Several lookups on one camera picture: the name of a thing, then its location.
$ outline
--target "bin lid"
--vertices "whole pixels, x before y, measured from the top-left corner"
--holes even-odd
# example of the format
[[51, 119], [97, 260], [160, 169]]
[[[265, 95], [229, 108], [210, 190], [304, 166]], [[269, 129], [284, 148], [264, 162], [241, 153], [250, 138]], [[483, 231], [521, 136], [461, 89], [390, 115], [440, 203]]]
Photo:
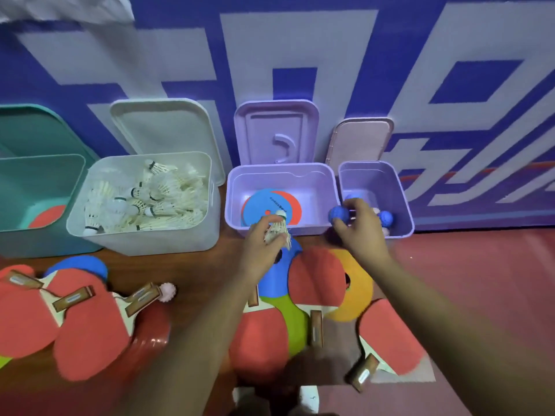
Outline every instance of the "bin lid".
[[78, 154], [99, 158], [54, 111], [36, 104], [0, 105], [0, 157]]
[[234, 121], [241, 165], [314, 162], [319, 115], [305, 99], [239, 105]]
[[208, 111], [192, 99], [129, 99], [110, 106], [118, 129], [138, 155], [204, 152], [212, 159], [214, 182], [225, 182], [224, 165]]
[[389, 118], [347, 118], [334, 128], [326, 164], [337, 175], [343, 162], [379, 160], [392, 132]]

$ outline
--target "wooden table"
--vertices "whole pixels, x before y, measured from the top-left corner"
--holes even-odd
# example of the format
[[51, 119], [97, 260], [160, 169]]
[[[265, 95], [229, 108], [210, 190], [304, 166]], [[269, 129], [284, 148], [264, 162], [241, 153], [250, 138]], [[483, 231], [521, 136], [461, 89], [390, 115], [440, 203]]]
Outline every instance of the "wooden table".
[[[225, 224], [225, 186], [220, 188], [222, 213], [220, 238], [216, 246], [208, 251], [157, 256], [127, 257], [110, 250], [101, 250], [93, 255], [106, 263], [109, 269], [109, 284], [112, 290], [130, 294], [147, 282], [171, 282], [177, 286], [178, 295], [170, 304], [174, 326], [191, 322], [201, 308], [218, 292], [223, 283], [236, 269], [243, 238]], [[297, 238], [303, 247], [330, 245], [329, 236], [303, 236]], [[10, 260], [7, 265], [24, 263], [31, 265], [37, 273], [64, 257]], [[286, 385], [325, 385], [343, 383], [343, 377], [360, 356], [354, 322], [338, 323], [337, 327], [325, 328], [334, 350], [321, 356], [309, 351], [301, 352], [290, 362], [281, 383]], [[11, 361], [0, 369], [0, 391], [17, 389], [35, 390], [45, 385], [65, 385], [56, 370], [52, 347], [23, 359]]]

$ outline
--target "person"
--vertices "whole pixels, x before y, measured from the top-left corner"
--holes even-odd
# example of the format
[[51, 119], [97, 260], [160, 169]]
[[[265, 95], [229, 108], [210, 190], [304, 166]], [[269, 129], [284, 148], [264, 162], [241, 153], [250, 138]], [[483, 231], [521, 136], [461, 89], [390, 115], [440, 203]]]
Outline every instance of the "person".
[[[343, 244], [371, 274], [472, 414], [555, 414], [550, 361], [404, 271], [389, 254], [380, 221], [366, 202], [355, 198], [344, 205], [356, 210], [356, 220], [352, 226], [334, 221]], [[202, 415], [249, 294], [285, 245], [284, 235], [268, 245], [263, 241], [269, 224], [279, 219], [265, 216], [251, 228], [235, 275], [189, 327], [172, 334], [163, 355], [139, 377], [118, 414]]]

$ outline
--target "forearm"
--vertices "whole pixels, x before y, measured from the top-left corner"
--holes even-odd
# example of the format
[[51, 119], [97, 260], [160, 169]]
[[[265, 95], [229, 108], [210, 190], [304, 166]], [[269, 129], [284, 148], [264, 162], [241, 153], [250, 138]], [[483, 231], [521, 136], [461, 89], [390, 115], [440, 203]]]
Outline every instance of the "forearm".
[[474, 414], [555, 412], [550, 362], [464, 313], [394, 260], [361, 263]]
[[234, 276], [134, 386], [122, 415], [198, 416], [229, 348], [254, 283]]

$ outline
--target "purple lid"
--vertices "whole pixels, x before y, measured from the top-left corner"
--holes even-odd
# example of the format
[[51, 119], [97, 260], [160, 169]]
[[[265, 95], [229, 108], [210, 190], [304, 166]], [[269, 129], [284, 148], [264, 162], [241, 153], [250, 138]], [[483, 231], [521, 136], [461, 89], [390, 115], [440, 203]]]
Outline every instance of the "purple lid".
[[319, 113], [308, 100], [250, 101], [235, 111], [241, 165], [314, 162]]

